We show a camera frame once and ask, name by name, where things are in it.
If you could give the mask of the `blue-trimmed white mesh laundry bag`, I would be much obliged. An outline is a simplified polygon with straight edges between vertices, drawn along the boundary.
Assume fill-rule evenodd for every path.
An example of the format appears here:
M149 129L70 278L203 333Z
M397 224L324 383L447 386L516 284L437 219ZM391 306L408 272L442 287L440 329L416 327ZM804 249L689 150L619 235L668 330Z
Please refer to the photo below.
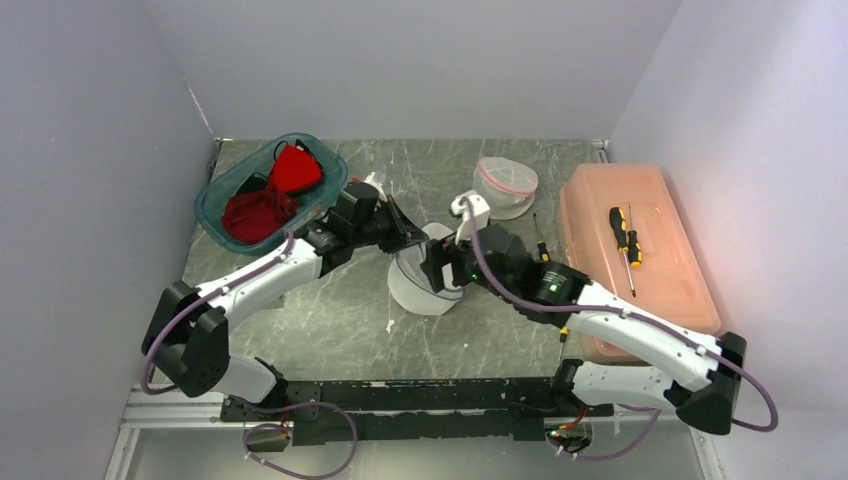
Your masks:
M408 247L392 256L387 286L391 298L404 310L416 315L440 316L458 304L465 296L463 288L453 286L449 266L442 268L445 288L434 291L421 269L426 258L424 243Z

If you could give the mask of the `dark red bra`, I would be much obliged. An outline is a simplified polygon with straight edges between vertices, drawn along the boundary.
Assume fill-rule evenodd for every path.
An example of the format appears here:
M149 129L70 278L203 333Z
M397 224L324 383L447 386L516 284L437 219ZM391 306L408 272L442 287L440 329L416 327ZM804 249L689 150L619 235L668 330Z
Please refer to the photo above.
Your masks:
M221 226L233 239L258 244L281 229L298 212L298 201L282 192L268 190L231 197L220 218Z

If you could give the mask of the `black bra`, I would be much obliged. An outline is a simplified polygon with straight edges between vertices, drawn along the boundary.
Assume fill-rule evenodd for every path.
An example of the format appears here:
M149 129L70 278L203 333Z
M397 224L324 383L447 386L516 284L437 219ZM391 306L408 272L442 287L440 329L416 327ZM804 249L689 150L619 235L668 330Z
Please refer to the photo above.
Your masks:
M237 195L250 194L268 190L270 184L266 175L255 172L250 175L236 191Z

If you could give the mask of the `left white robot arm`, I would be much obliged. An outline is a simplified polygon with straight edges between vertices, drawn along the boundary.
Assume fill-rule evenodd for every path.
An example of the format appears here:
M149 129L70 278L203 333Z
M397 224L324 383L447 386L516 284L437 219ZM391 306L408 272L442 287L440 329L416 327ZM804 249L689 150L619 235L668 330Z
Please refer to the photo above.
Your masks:
M322 217L288 232L284 244L263 257L197 287L168 286L142 343L142 389L149 395L179 390L191 398L224 393L246 400L261 419L279 417L288 402L285 379L265 361L234 354L234 329L342 266L357 249L395 254L426 239L392 197L365 182L349 183Z

